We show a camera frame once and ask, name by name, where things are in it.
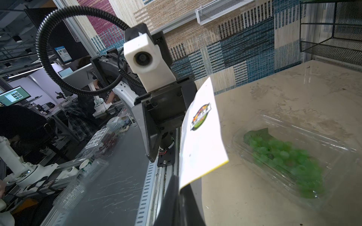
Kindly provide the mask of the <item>clear box of green grapes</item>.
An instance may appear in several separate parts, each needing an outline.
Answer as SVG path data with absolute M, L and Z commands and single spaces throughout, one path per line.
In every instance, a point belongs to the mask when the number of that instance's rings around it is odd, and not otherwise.
M 362 205 L 361 156 L 340 139 L 257 115 L 234 133 L 231 147 L 254 173 L 303 208 Z

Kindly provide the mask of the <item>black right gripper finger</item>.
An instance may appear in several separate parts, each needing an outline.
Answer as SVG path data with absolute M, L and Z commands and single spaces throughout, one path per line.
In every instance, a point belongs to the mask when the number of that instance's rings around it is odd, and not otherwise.
M 179 190 L 179 178 L 173 175 L 169 181 L 155 226 L 204 226 L 205 221 L 198 208 L 191 185 Z

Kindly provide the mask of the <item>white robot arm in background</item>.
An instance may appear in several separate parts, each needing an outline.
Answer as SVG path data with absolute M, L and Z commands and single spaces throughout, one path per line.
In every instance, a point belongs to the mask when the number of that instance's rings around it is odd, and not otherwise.
M 44 167 L 22 161 L 10 146 L 8 139 L 3 136 L 1 136 L 1 160 L 12 171 L 3 181 L 7 185 L 17 184 L 21 188 L 46 180 L 58 167 L 56 163 Z

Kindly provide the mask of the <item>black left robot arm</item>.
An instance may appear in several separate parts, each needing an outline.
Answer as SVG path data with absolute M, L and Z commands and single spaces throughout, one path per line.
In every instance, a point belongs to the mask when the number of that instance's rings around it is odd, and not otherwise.
M 94 66 L 98 79 L 112 78 L 99 90 L 82 90 L 65 82 L 45 55 L 53 30 L 64 19 L 91 16 L 108 21 L 124 31 L 121 54 L 126 66 L 106 62 Z M 179 128 L 197 92 L 191 76 L 178 79 L 171 70 L 172 58 L 162 31 L 151 34 L 146 24 L 129 27 L 117 16 L 98 8 L 70 6 L 51 12 L 40 24 L 36 39 L 37 56 L 48 76 L 60 87 L 79 96 L 94 97 L 108 91 L 118 95 L 132 111 L 145 146 L 154 162 L 160 150 L 168 151 L 170 132 Z

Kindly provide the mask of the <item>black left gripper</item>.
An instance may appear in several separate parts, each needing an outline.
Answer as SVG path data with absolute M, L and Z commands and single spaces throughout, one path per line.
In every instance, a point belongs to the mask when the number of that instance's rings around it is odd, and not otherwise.
M 197 92 L 193 76 L 137 97 L 132 112 L 141 131 L 146 156 L 154 163 L 163 133 L 182 125 Z

